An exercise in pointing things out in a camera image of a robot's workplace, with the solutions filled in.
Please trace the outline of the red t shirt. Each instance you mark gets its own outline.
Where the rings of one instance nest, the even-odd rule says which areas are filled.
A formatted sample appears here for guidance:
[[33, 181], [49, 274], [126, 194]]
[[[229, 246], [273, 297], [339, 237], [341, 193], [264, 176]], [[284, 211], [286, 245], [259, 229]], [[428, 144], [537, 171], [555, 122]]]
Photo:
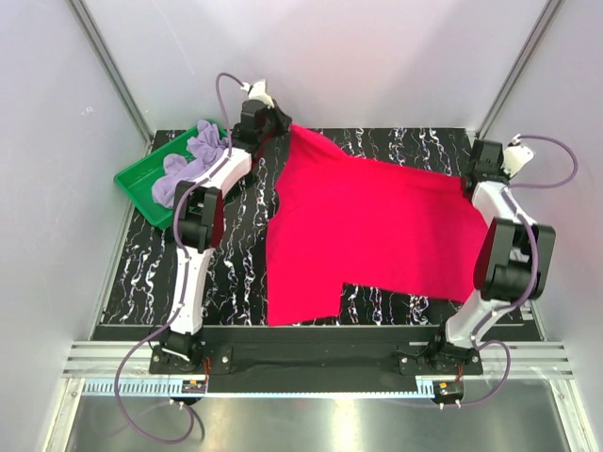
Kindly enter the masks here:
[[334, 316], [345, 284], [465, 301], [488, 227], [459, 177], [345, 154], [294, 126], [267, 233], [268, 324]]

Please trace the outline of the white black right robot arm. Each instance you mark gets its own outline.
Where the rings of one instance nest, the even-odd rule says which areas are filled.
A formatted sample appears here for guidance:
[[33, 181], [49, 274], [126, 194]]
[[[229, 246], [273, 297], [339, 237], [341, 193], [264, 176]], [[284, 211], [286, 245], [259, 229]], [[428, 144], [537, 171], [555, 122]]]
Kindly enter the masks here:
[[531, 218], [510, 181], [534, 157], [513, 137], [508, 145], [474, 141], [463, 192], [488, 226], [474, 272], [474, 291], [428, 343], [424, 362], [437, 374], [480, 361], [479, 341], [498, 319], [544, 291], [556, 233]]

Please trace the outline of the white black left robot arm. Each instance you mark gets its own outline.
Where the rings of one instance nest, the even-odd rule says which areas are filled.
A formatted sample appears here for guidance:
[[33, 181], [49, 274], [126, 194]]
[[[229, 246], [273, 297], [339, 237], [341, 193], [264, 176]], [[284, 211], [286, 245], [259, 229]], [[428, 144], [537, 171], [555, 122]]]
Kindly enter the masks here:
[[172, 234], [177, 245], [177, 273], [167, 325], [155, 339], [159, 350], [185, 373], [203, 363], [196, 334], [203, 325], [206, 272], [224, 233], [224, 198], [252, 171], [262, 146], [289, 131], [291, 118], [272, 100], [243, 102], [232, 141], [220, 159], [191, 181], [176, 185]]

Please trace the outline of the lavender t shirt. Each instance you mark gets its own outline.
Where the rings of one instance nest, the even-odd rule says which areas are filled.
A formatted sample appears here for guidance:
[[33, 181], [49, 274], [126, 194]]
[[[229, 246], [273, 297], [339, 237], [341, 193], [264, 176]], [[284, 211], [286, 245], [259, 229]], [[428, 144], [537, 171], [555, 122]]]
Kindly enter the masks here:
[[192, 155], [187, 159], [176, 153], [169, 153], [163, 160], [165, 175], [152, 186], [152, 198], [166, 208], [172, 208], [175, 188], [181, 181], [192, 182], [207, 173], [224, 155], [228, 142], [220, 135], [215, 123], [201, 120], [197, 124], [197, 134], [187, 140], [186, 151]]

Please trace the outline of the green plastic bin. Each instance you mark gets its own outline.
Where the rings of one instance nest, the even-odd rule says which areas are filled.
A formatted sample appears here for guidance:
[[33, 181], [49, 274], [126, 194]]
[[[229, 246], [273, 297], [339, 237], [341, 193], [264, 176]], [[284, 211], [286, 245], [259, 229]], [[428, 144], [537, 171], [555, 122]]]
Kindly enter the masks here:
[[[220, 135], [226, 137], [226, 132], [221, 127], [219, 130]], [[192, 155], [186, 151], [186, 145], [187, 140], [196, 134], [197, 125], [186, 132], [159, 132], [155, 137], [155, 143], [158, 145], [156, 150], [114, 176], [115, 184], [144, 218], [152, 226], [161, 230], [171, 227], [172, 208], [166, 208], [153, 201], [152, 186], [157, 179], [165, 175], [163, 160], [169, 153], [180, 154], [187, 161], [192, 159]]]

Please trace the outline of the right orange connector box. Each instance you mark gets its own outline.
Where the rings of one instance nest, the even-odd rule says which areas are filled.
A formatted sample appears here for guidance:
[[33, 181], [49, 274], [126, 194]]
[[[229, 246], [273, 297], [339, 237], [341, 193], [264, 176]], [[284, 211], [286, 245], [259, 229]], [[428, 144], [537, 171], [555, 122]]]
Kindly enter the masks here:
[[446, 407], [462, 407], [464, 398], [464, 382], [461, 379], [439, 381], [434, 385], [433, 403], [440, 411]]

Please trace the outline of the left small circuit board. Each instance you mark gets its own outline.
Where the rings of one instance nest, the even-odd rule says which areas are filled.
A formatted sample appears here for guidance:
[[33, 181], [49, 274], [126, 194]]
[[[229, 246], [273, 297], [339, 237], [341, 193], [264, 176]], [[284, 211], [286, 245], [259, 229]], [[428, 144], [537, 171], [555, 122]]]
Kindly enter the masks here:
[[184, 379], [182, 381], [182, 394], [205, 394], [206, 391], [206, 379]]

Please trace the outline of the aluminium frame profile right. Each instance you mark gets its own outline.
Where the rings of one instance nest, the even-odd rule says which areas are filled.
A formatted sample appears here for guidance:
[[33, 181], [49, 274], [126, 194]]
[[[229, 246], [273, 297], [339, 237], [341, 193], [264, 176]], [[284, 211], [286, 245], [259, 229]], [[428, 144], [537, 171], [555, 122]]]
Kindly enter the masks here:
[[491, 103], [480, 126], [474, 132], [474, 138], [485, 138], [495, 125], [507, 101], [523, 73], [528, 68], [532, 58], [545, 39], [549, 28], [554, 24], [565, 2], [563, 0], [547, 0], [541, 9], [535, 23], [526, 37], [513, 65], [509, 69], [494, 101]]

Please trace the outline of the aluminium frame profile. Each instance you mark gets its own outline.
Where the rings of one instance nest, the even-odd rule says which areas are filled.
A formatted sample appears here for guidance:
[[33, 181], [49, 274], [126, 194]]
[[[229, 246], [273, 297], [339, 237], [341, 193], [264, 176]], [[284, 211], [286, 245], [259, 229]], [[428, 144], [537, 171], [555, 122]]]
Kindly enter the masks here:
[[513, 65], [509, 69], [494, 101], [491, 103], [480, 126], [474, 132], [474, 138], [485, 138], [495, 125], [507, 101], [523, 73], [528, 68], [532, 58], [545, 39], [549, 28], [554, 24], [565, 2], [563, 0], [547, 0], [541, 9], [535, 23], [526, 37]]
[[131, 90], [127, 87], [121, 71], [116, 64], [113, 55], [111, 55], [106, 40], [102, 36], [101, 30], [95, 22], [87, 3], [82, 0], [67, 0], [66, 3], [82, 28], [94, 54], [101, 63], [109, 82], [120, 98], [122, 106], [125, 108], [130, 120], [135, 125], [146, 146], [150, 147], [153, 143], [155, 133], [144, 119]]

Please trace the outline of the aluminium frame profile left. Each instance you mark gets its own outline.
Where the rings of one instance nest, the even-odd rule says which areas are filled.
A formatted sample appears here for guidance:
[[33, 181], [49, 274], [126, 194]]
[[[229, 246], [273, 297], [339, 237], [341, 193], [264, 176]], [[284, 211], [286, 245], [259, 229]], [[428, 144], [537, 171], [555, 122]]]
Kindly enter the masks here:
[[87, 3], [82, 0], [67, 0], [66, 3], [82, 28], [94, 54], [101, 63], [109, 82], [120, 98], [122, 106], [125, 108], [130, 120], [135, 125], [146, 146], [150, 147], [153, 143], [155, 133], [144, 119], [131, 90], [127, 87], [121, 71], [116, 64], [113, 55], [111, 55], [106, 40], [102, 36], [101, 30], [95, 22]]

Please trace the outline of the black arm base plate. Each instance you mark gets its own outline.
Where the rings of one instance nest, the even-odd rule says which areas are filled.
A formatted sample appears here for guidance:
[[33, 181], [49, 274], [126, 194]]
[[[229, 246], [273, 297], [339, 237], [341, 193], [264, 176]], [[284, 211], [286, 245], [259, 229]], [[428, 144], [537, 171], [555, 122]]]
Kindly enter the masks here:
[[162, 334], [153, 374], [209, 374], [214, 394], [401, 393], [417, 377], [482, 372], [474, 349], [446, 344], [439, 327], [205, 327]]

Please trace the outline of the aluminium front rail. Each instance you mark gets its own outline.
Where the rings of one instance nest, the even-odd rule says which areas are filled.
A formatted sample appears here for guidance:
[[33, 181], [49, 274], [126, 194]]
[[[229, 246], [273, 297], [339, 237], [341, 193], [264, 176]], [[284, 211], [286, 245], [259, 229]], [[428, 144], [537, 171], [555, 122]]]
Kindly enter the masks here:
[[210, 371], [213, 375], [233, 375], [236, 371], [265, 366], [270, 369], [327, 369], [364, 367], [369, 370], [392, 370], [403, 376], [419, 379], [453, 379], [461, 375], [470, 379], [499, 379], [508, 371], [509, 379], [571, 379], [573, 370], [564, 347], [555, 342], [511, 342], [506, 349], [489, 346], [465, 364], [420, 363], [417, 358], [421, 345], [412, 343], [395, 347], [386, 343], [310, 344], [310, 343], [232, 343], [206, 344], [202, 355], [205, 364], [187, 363], [167, 355], [159, 347], [146, 345], [127, 352], [129, 342], [76, 342], [72, 345], [64, 373], [70, 376], [110, 376], [124, 364], [126, 376], [144, 374], [180, 375], [187, 372]]

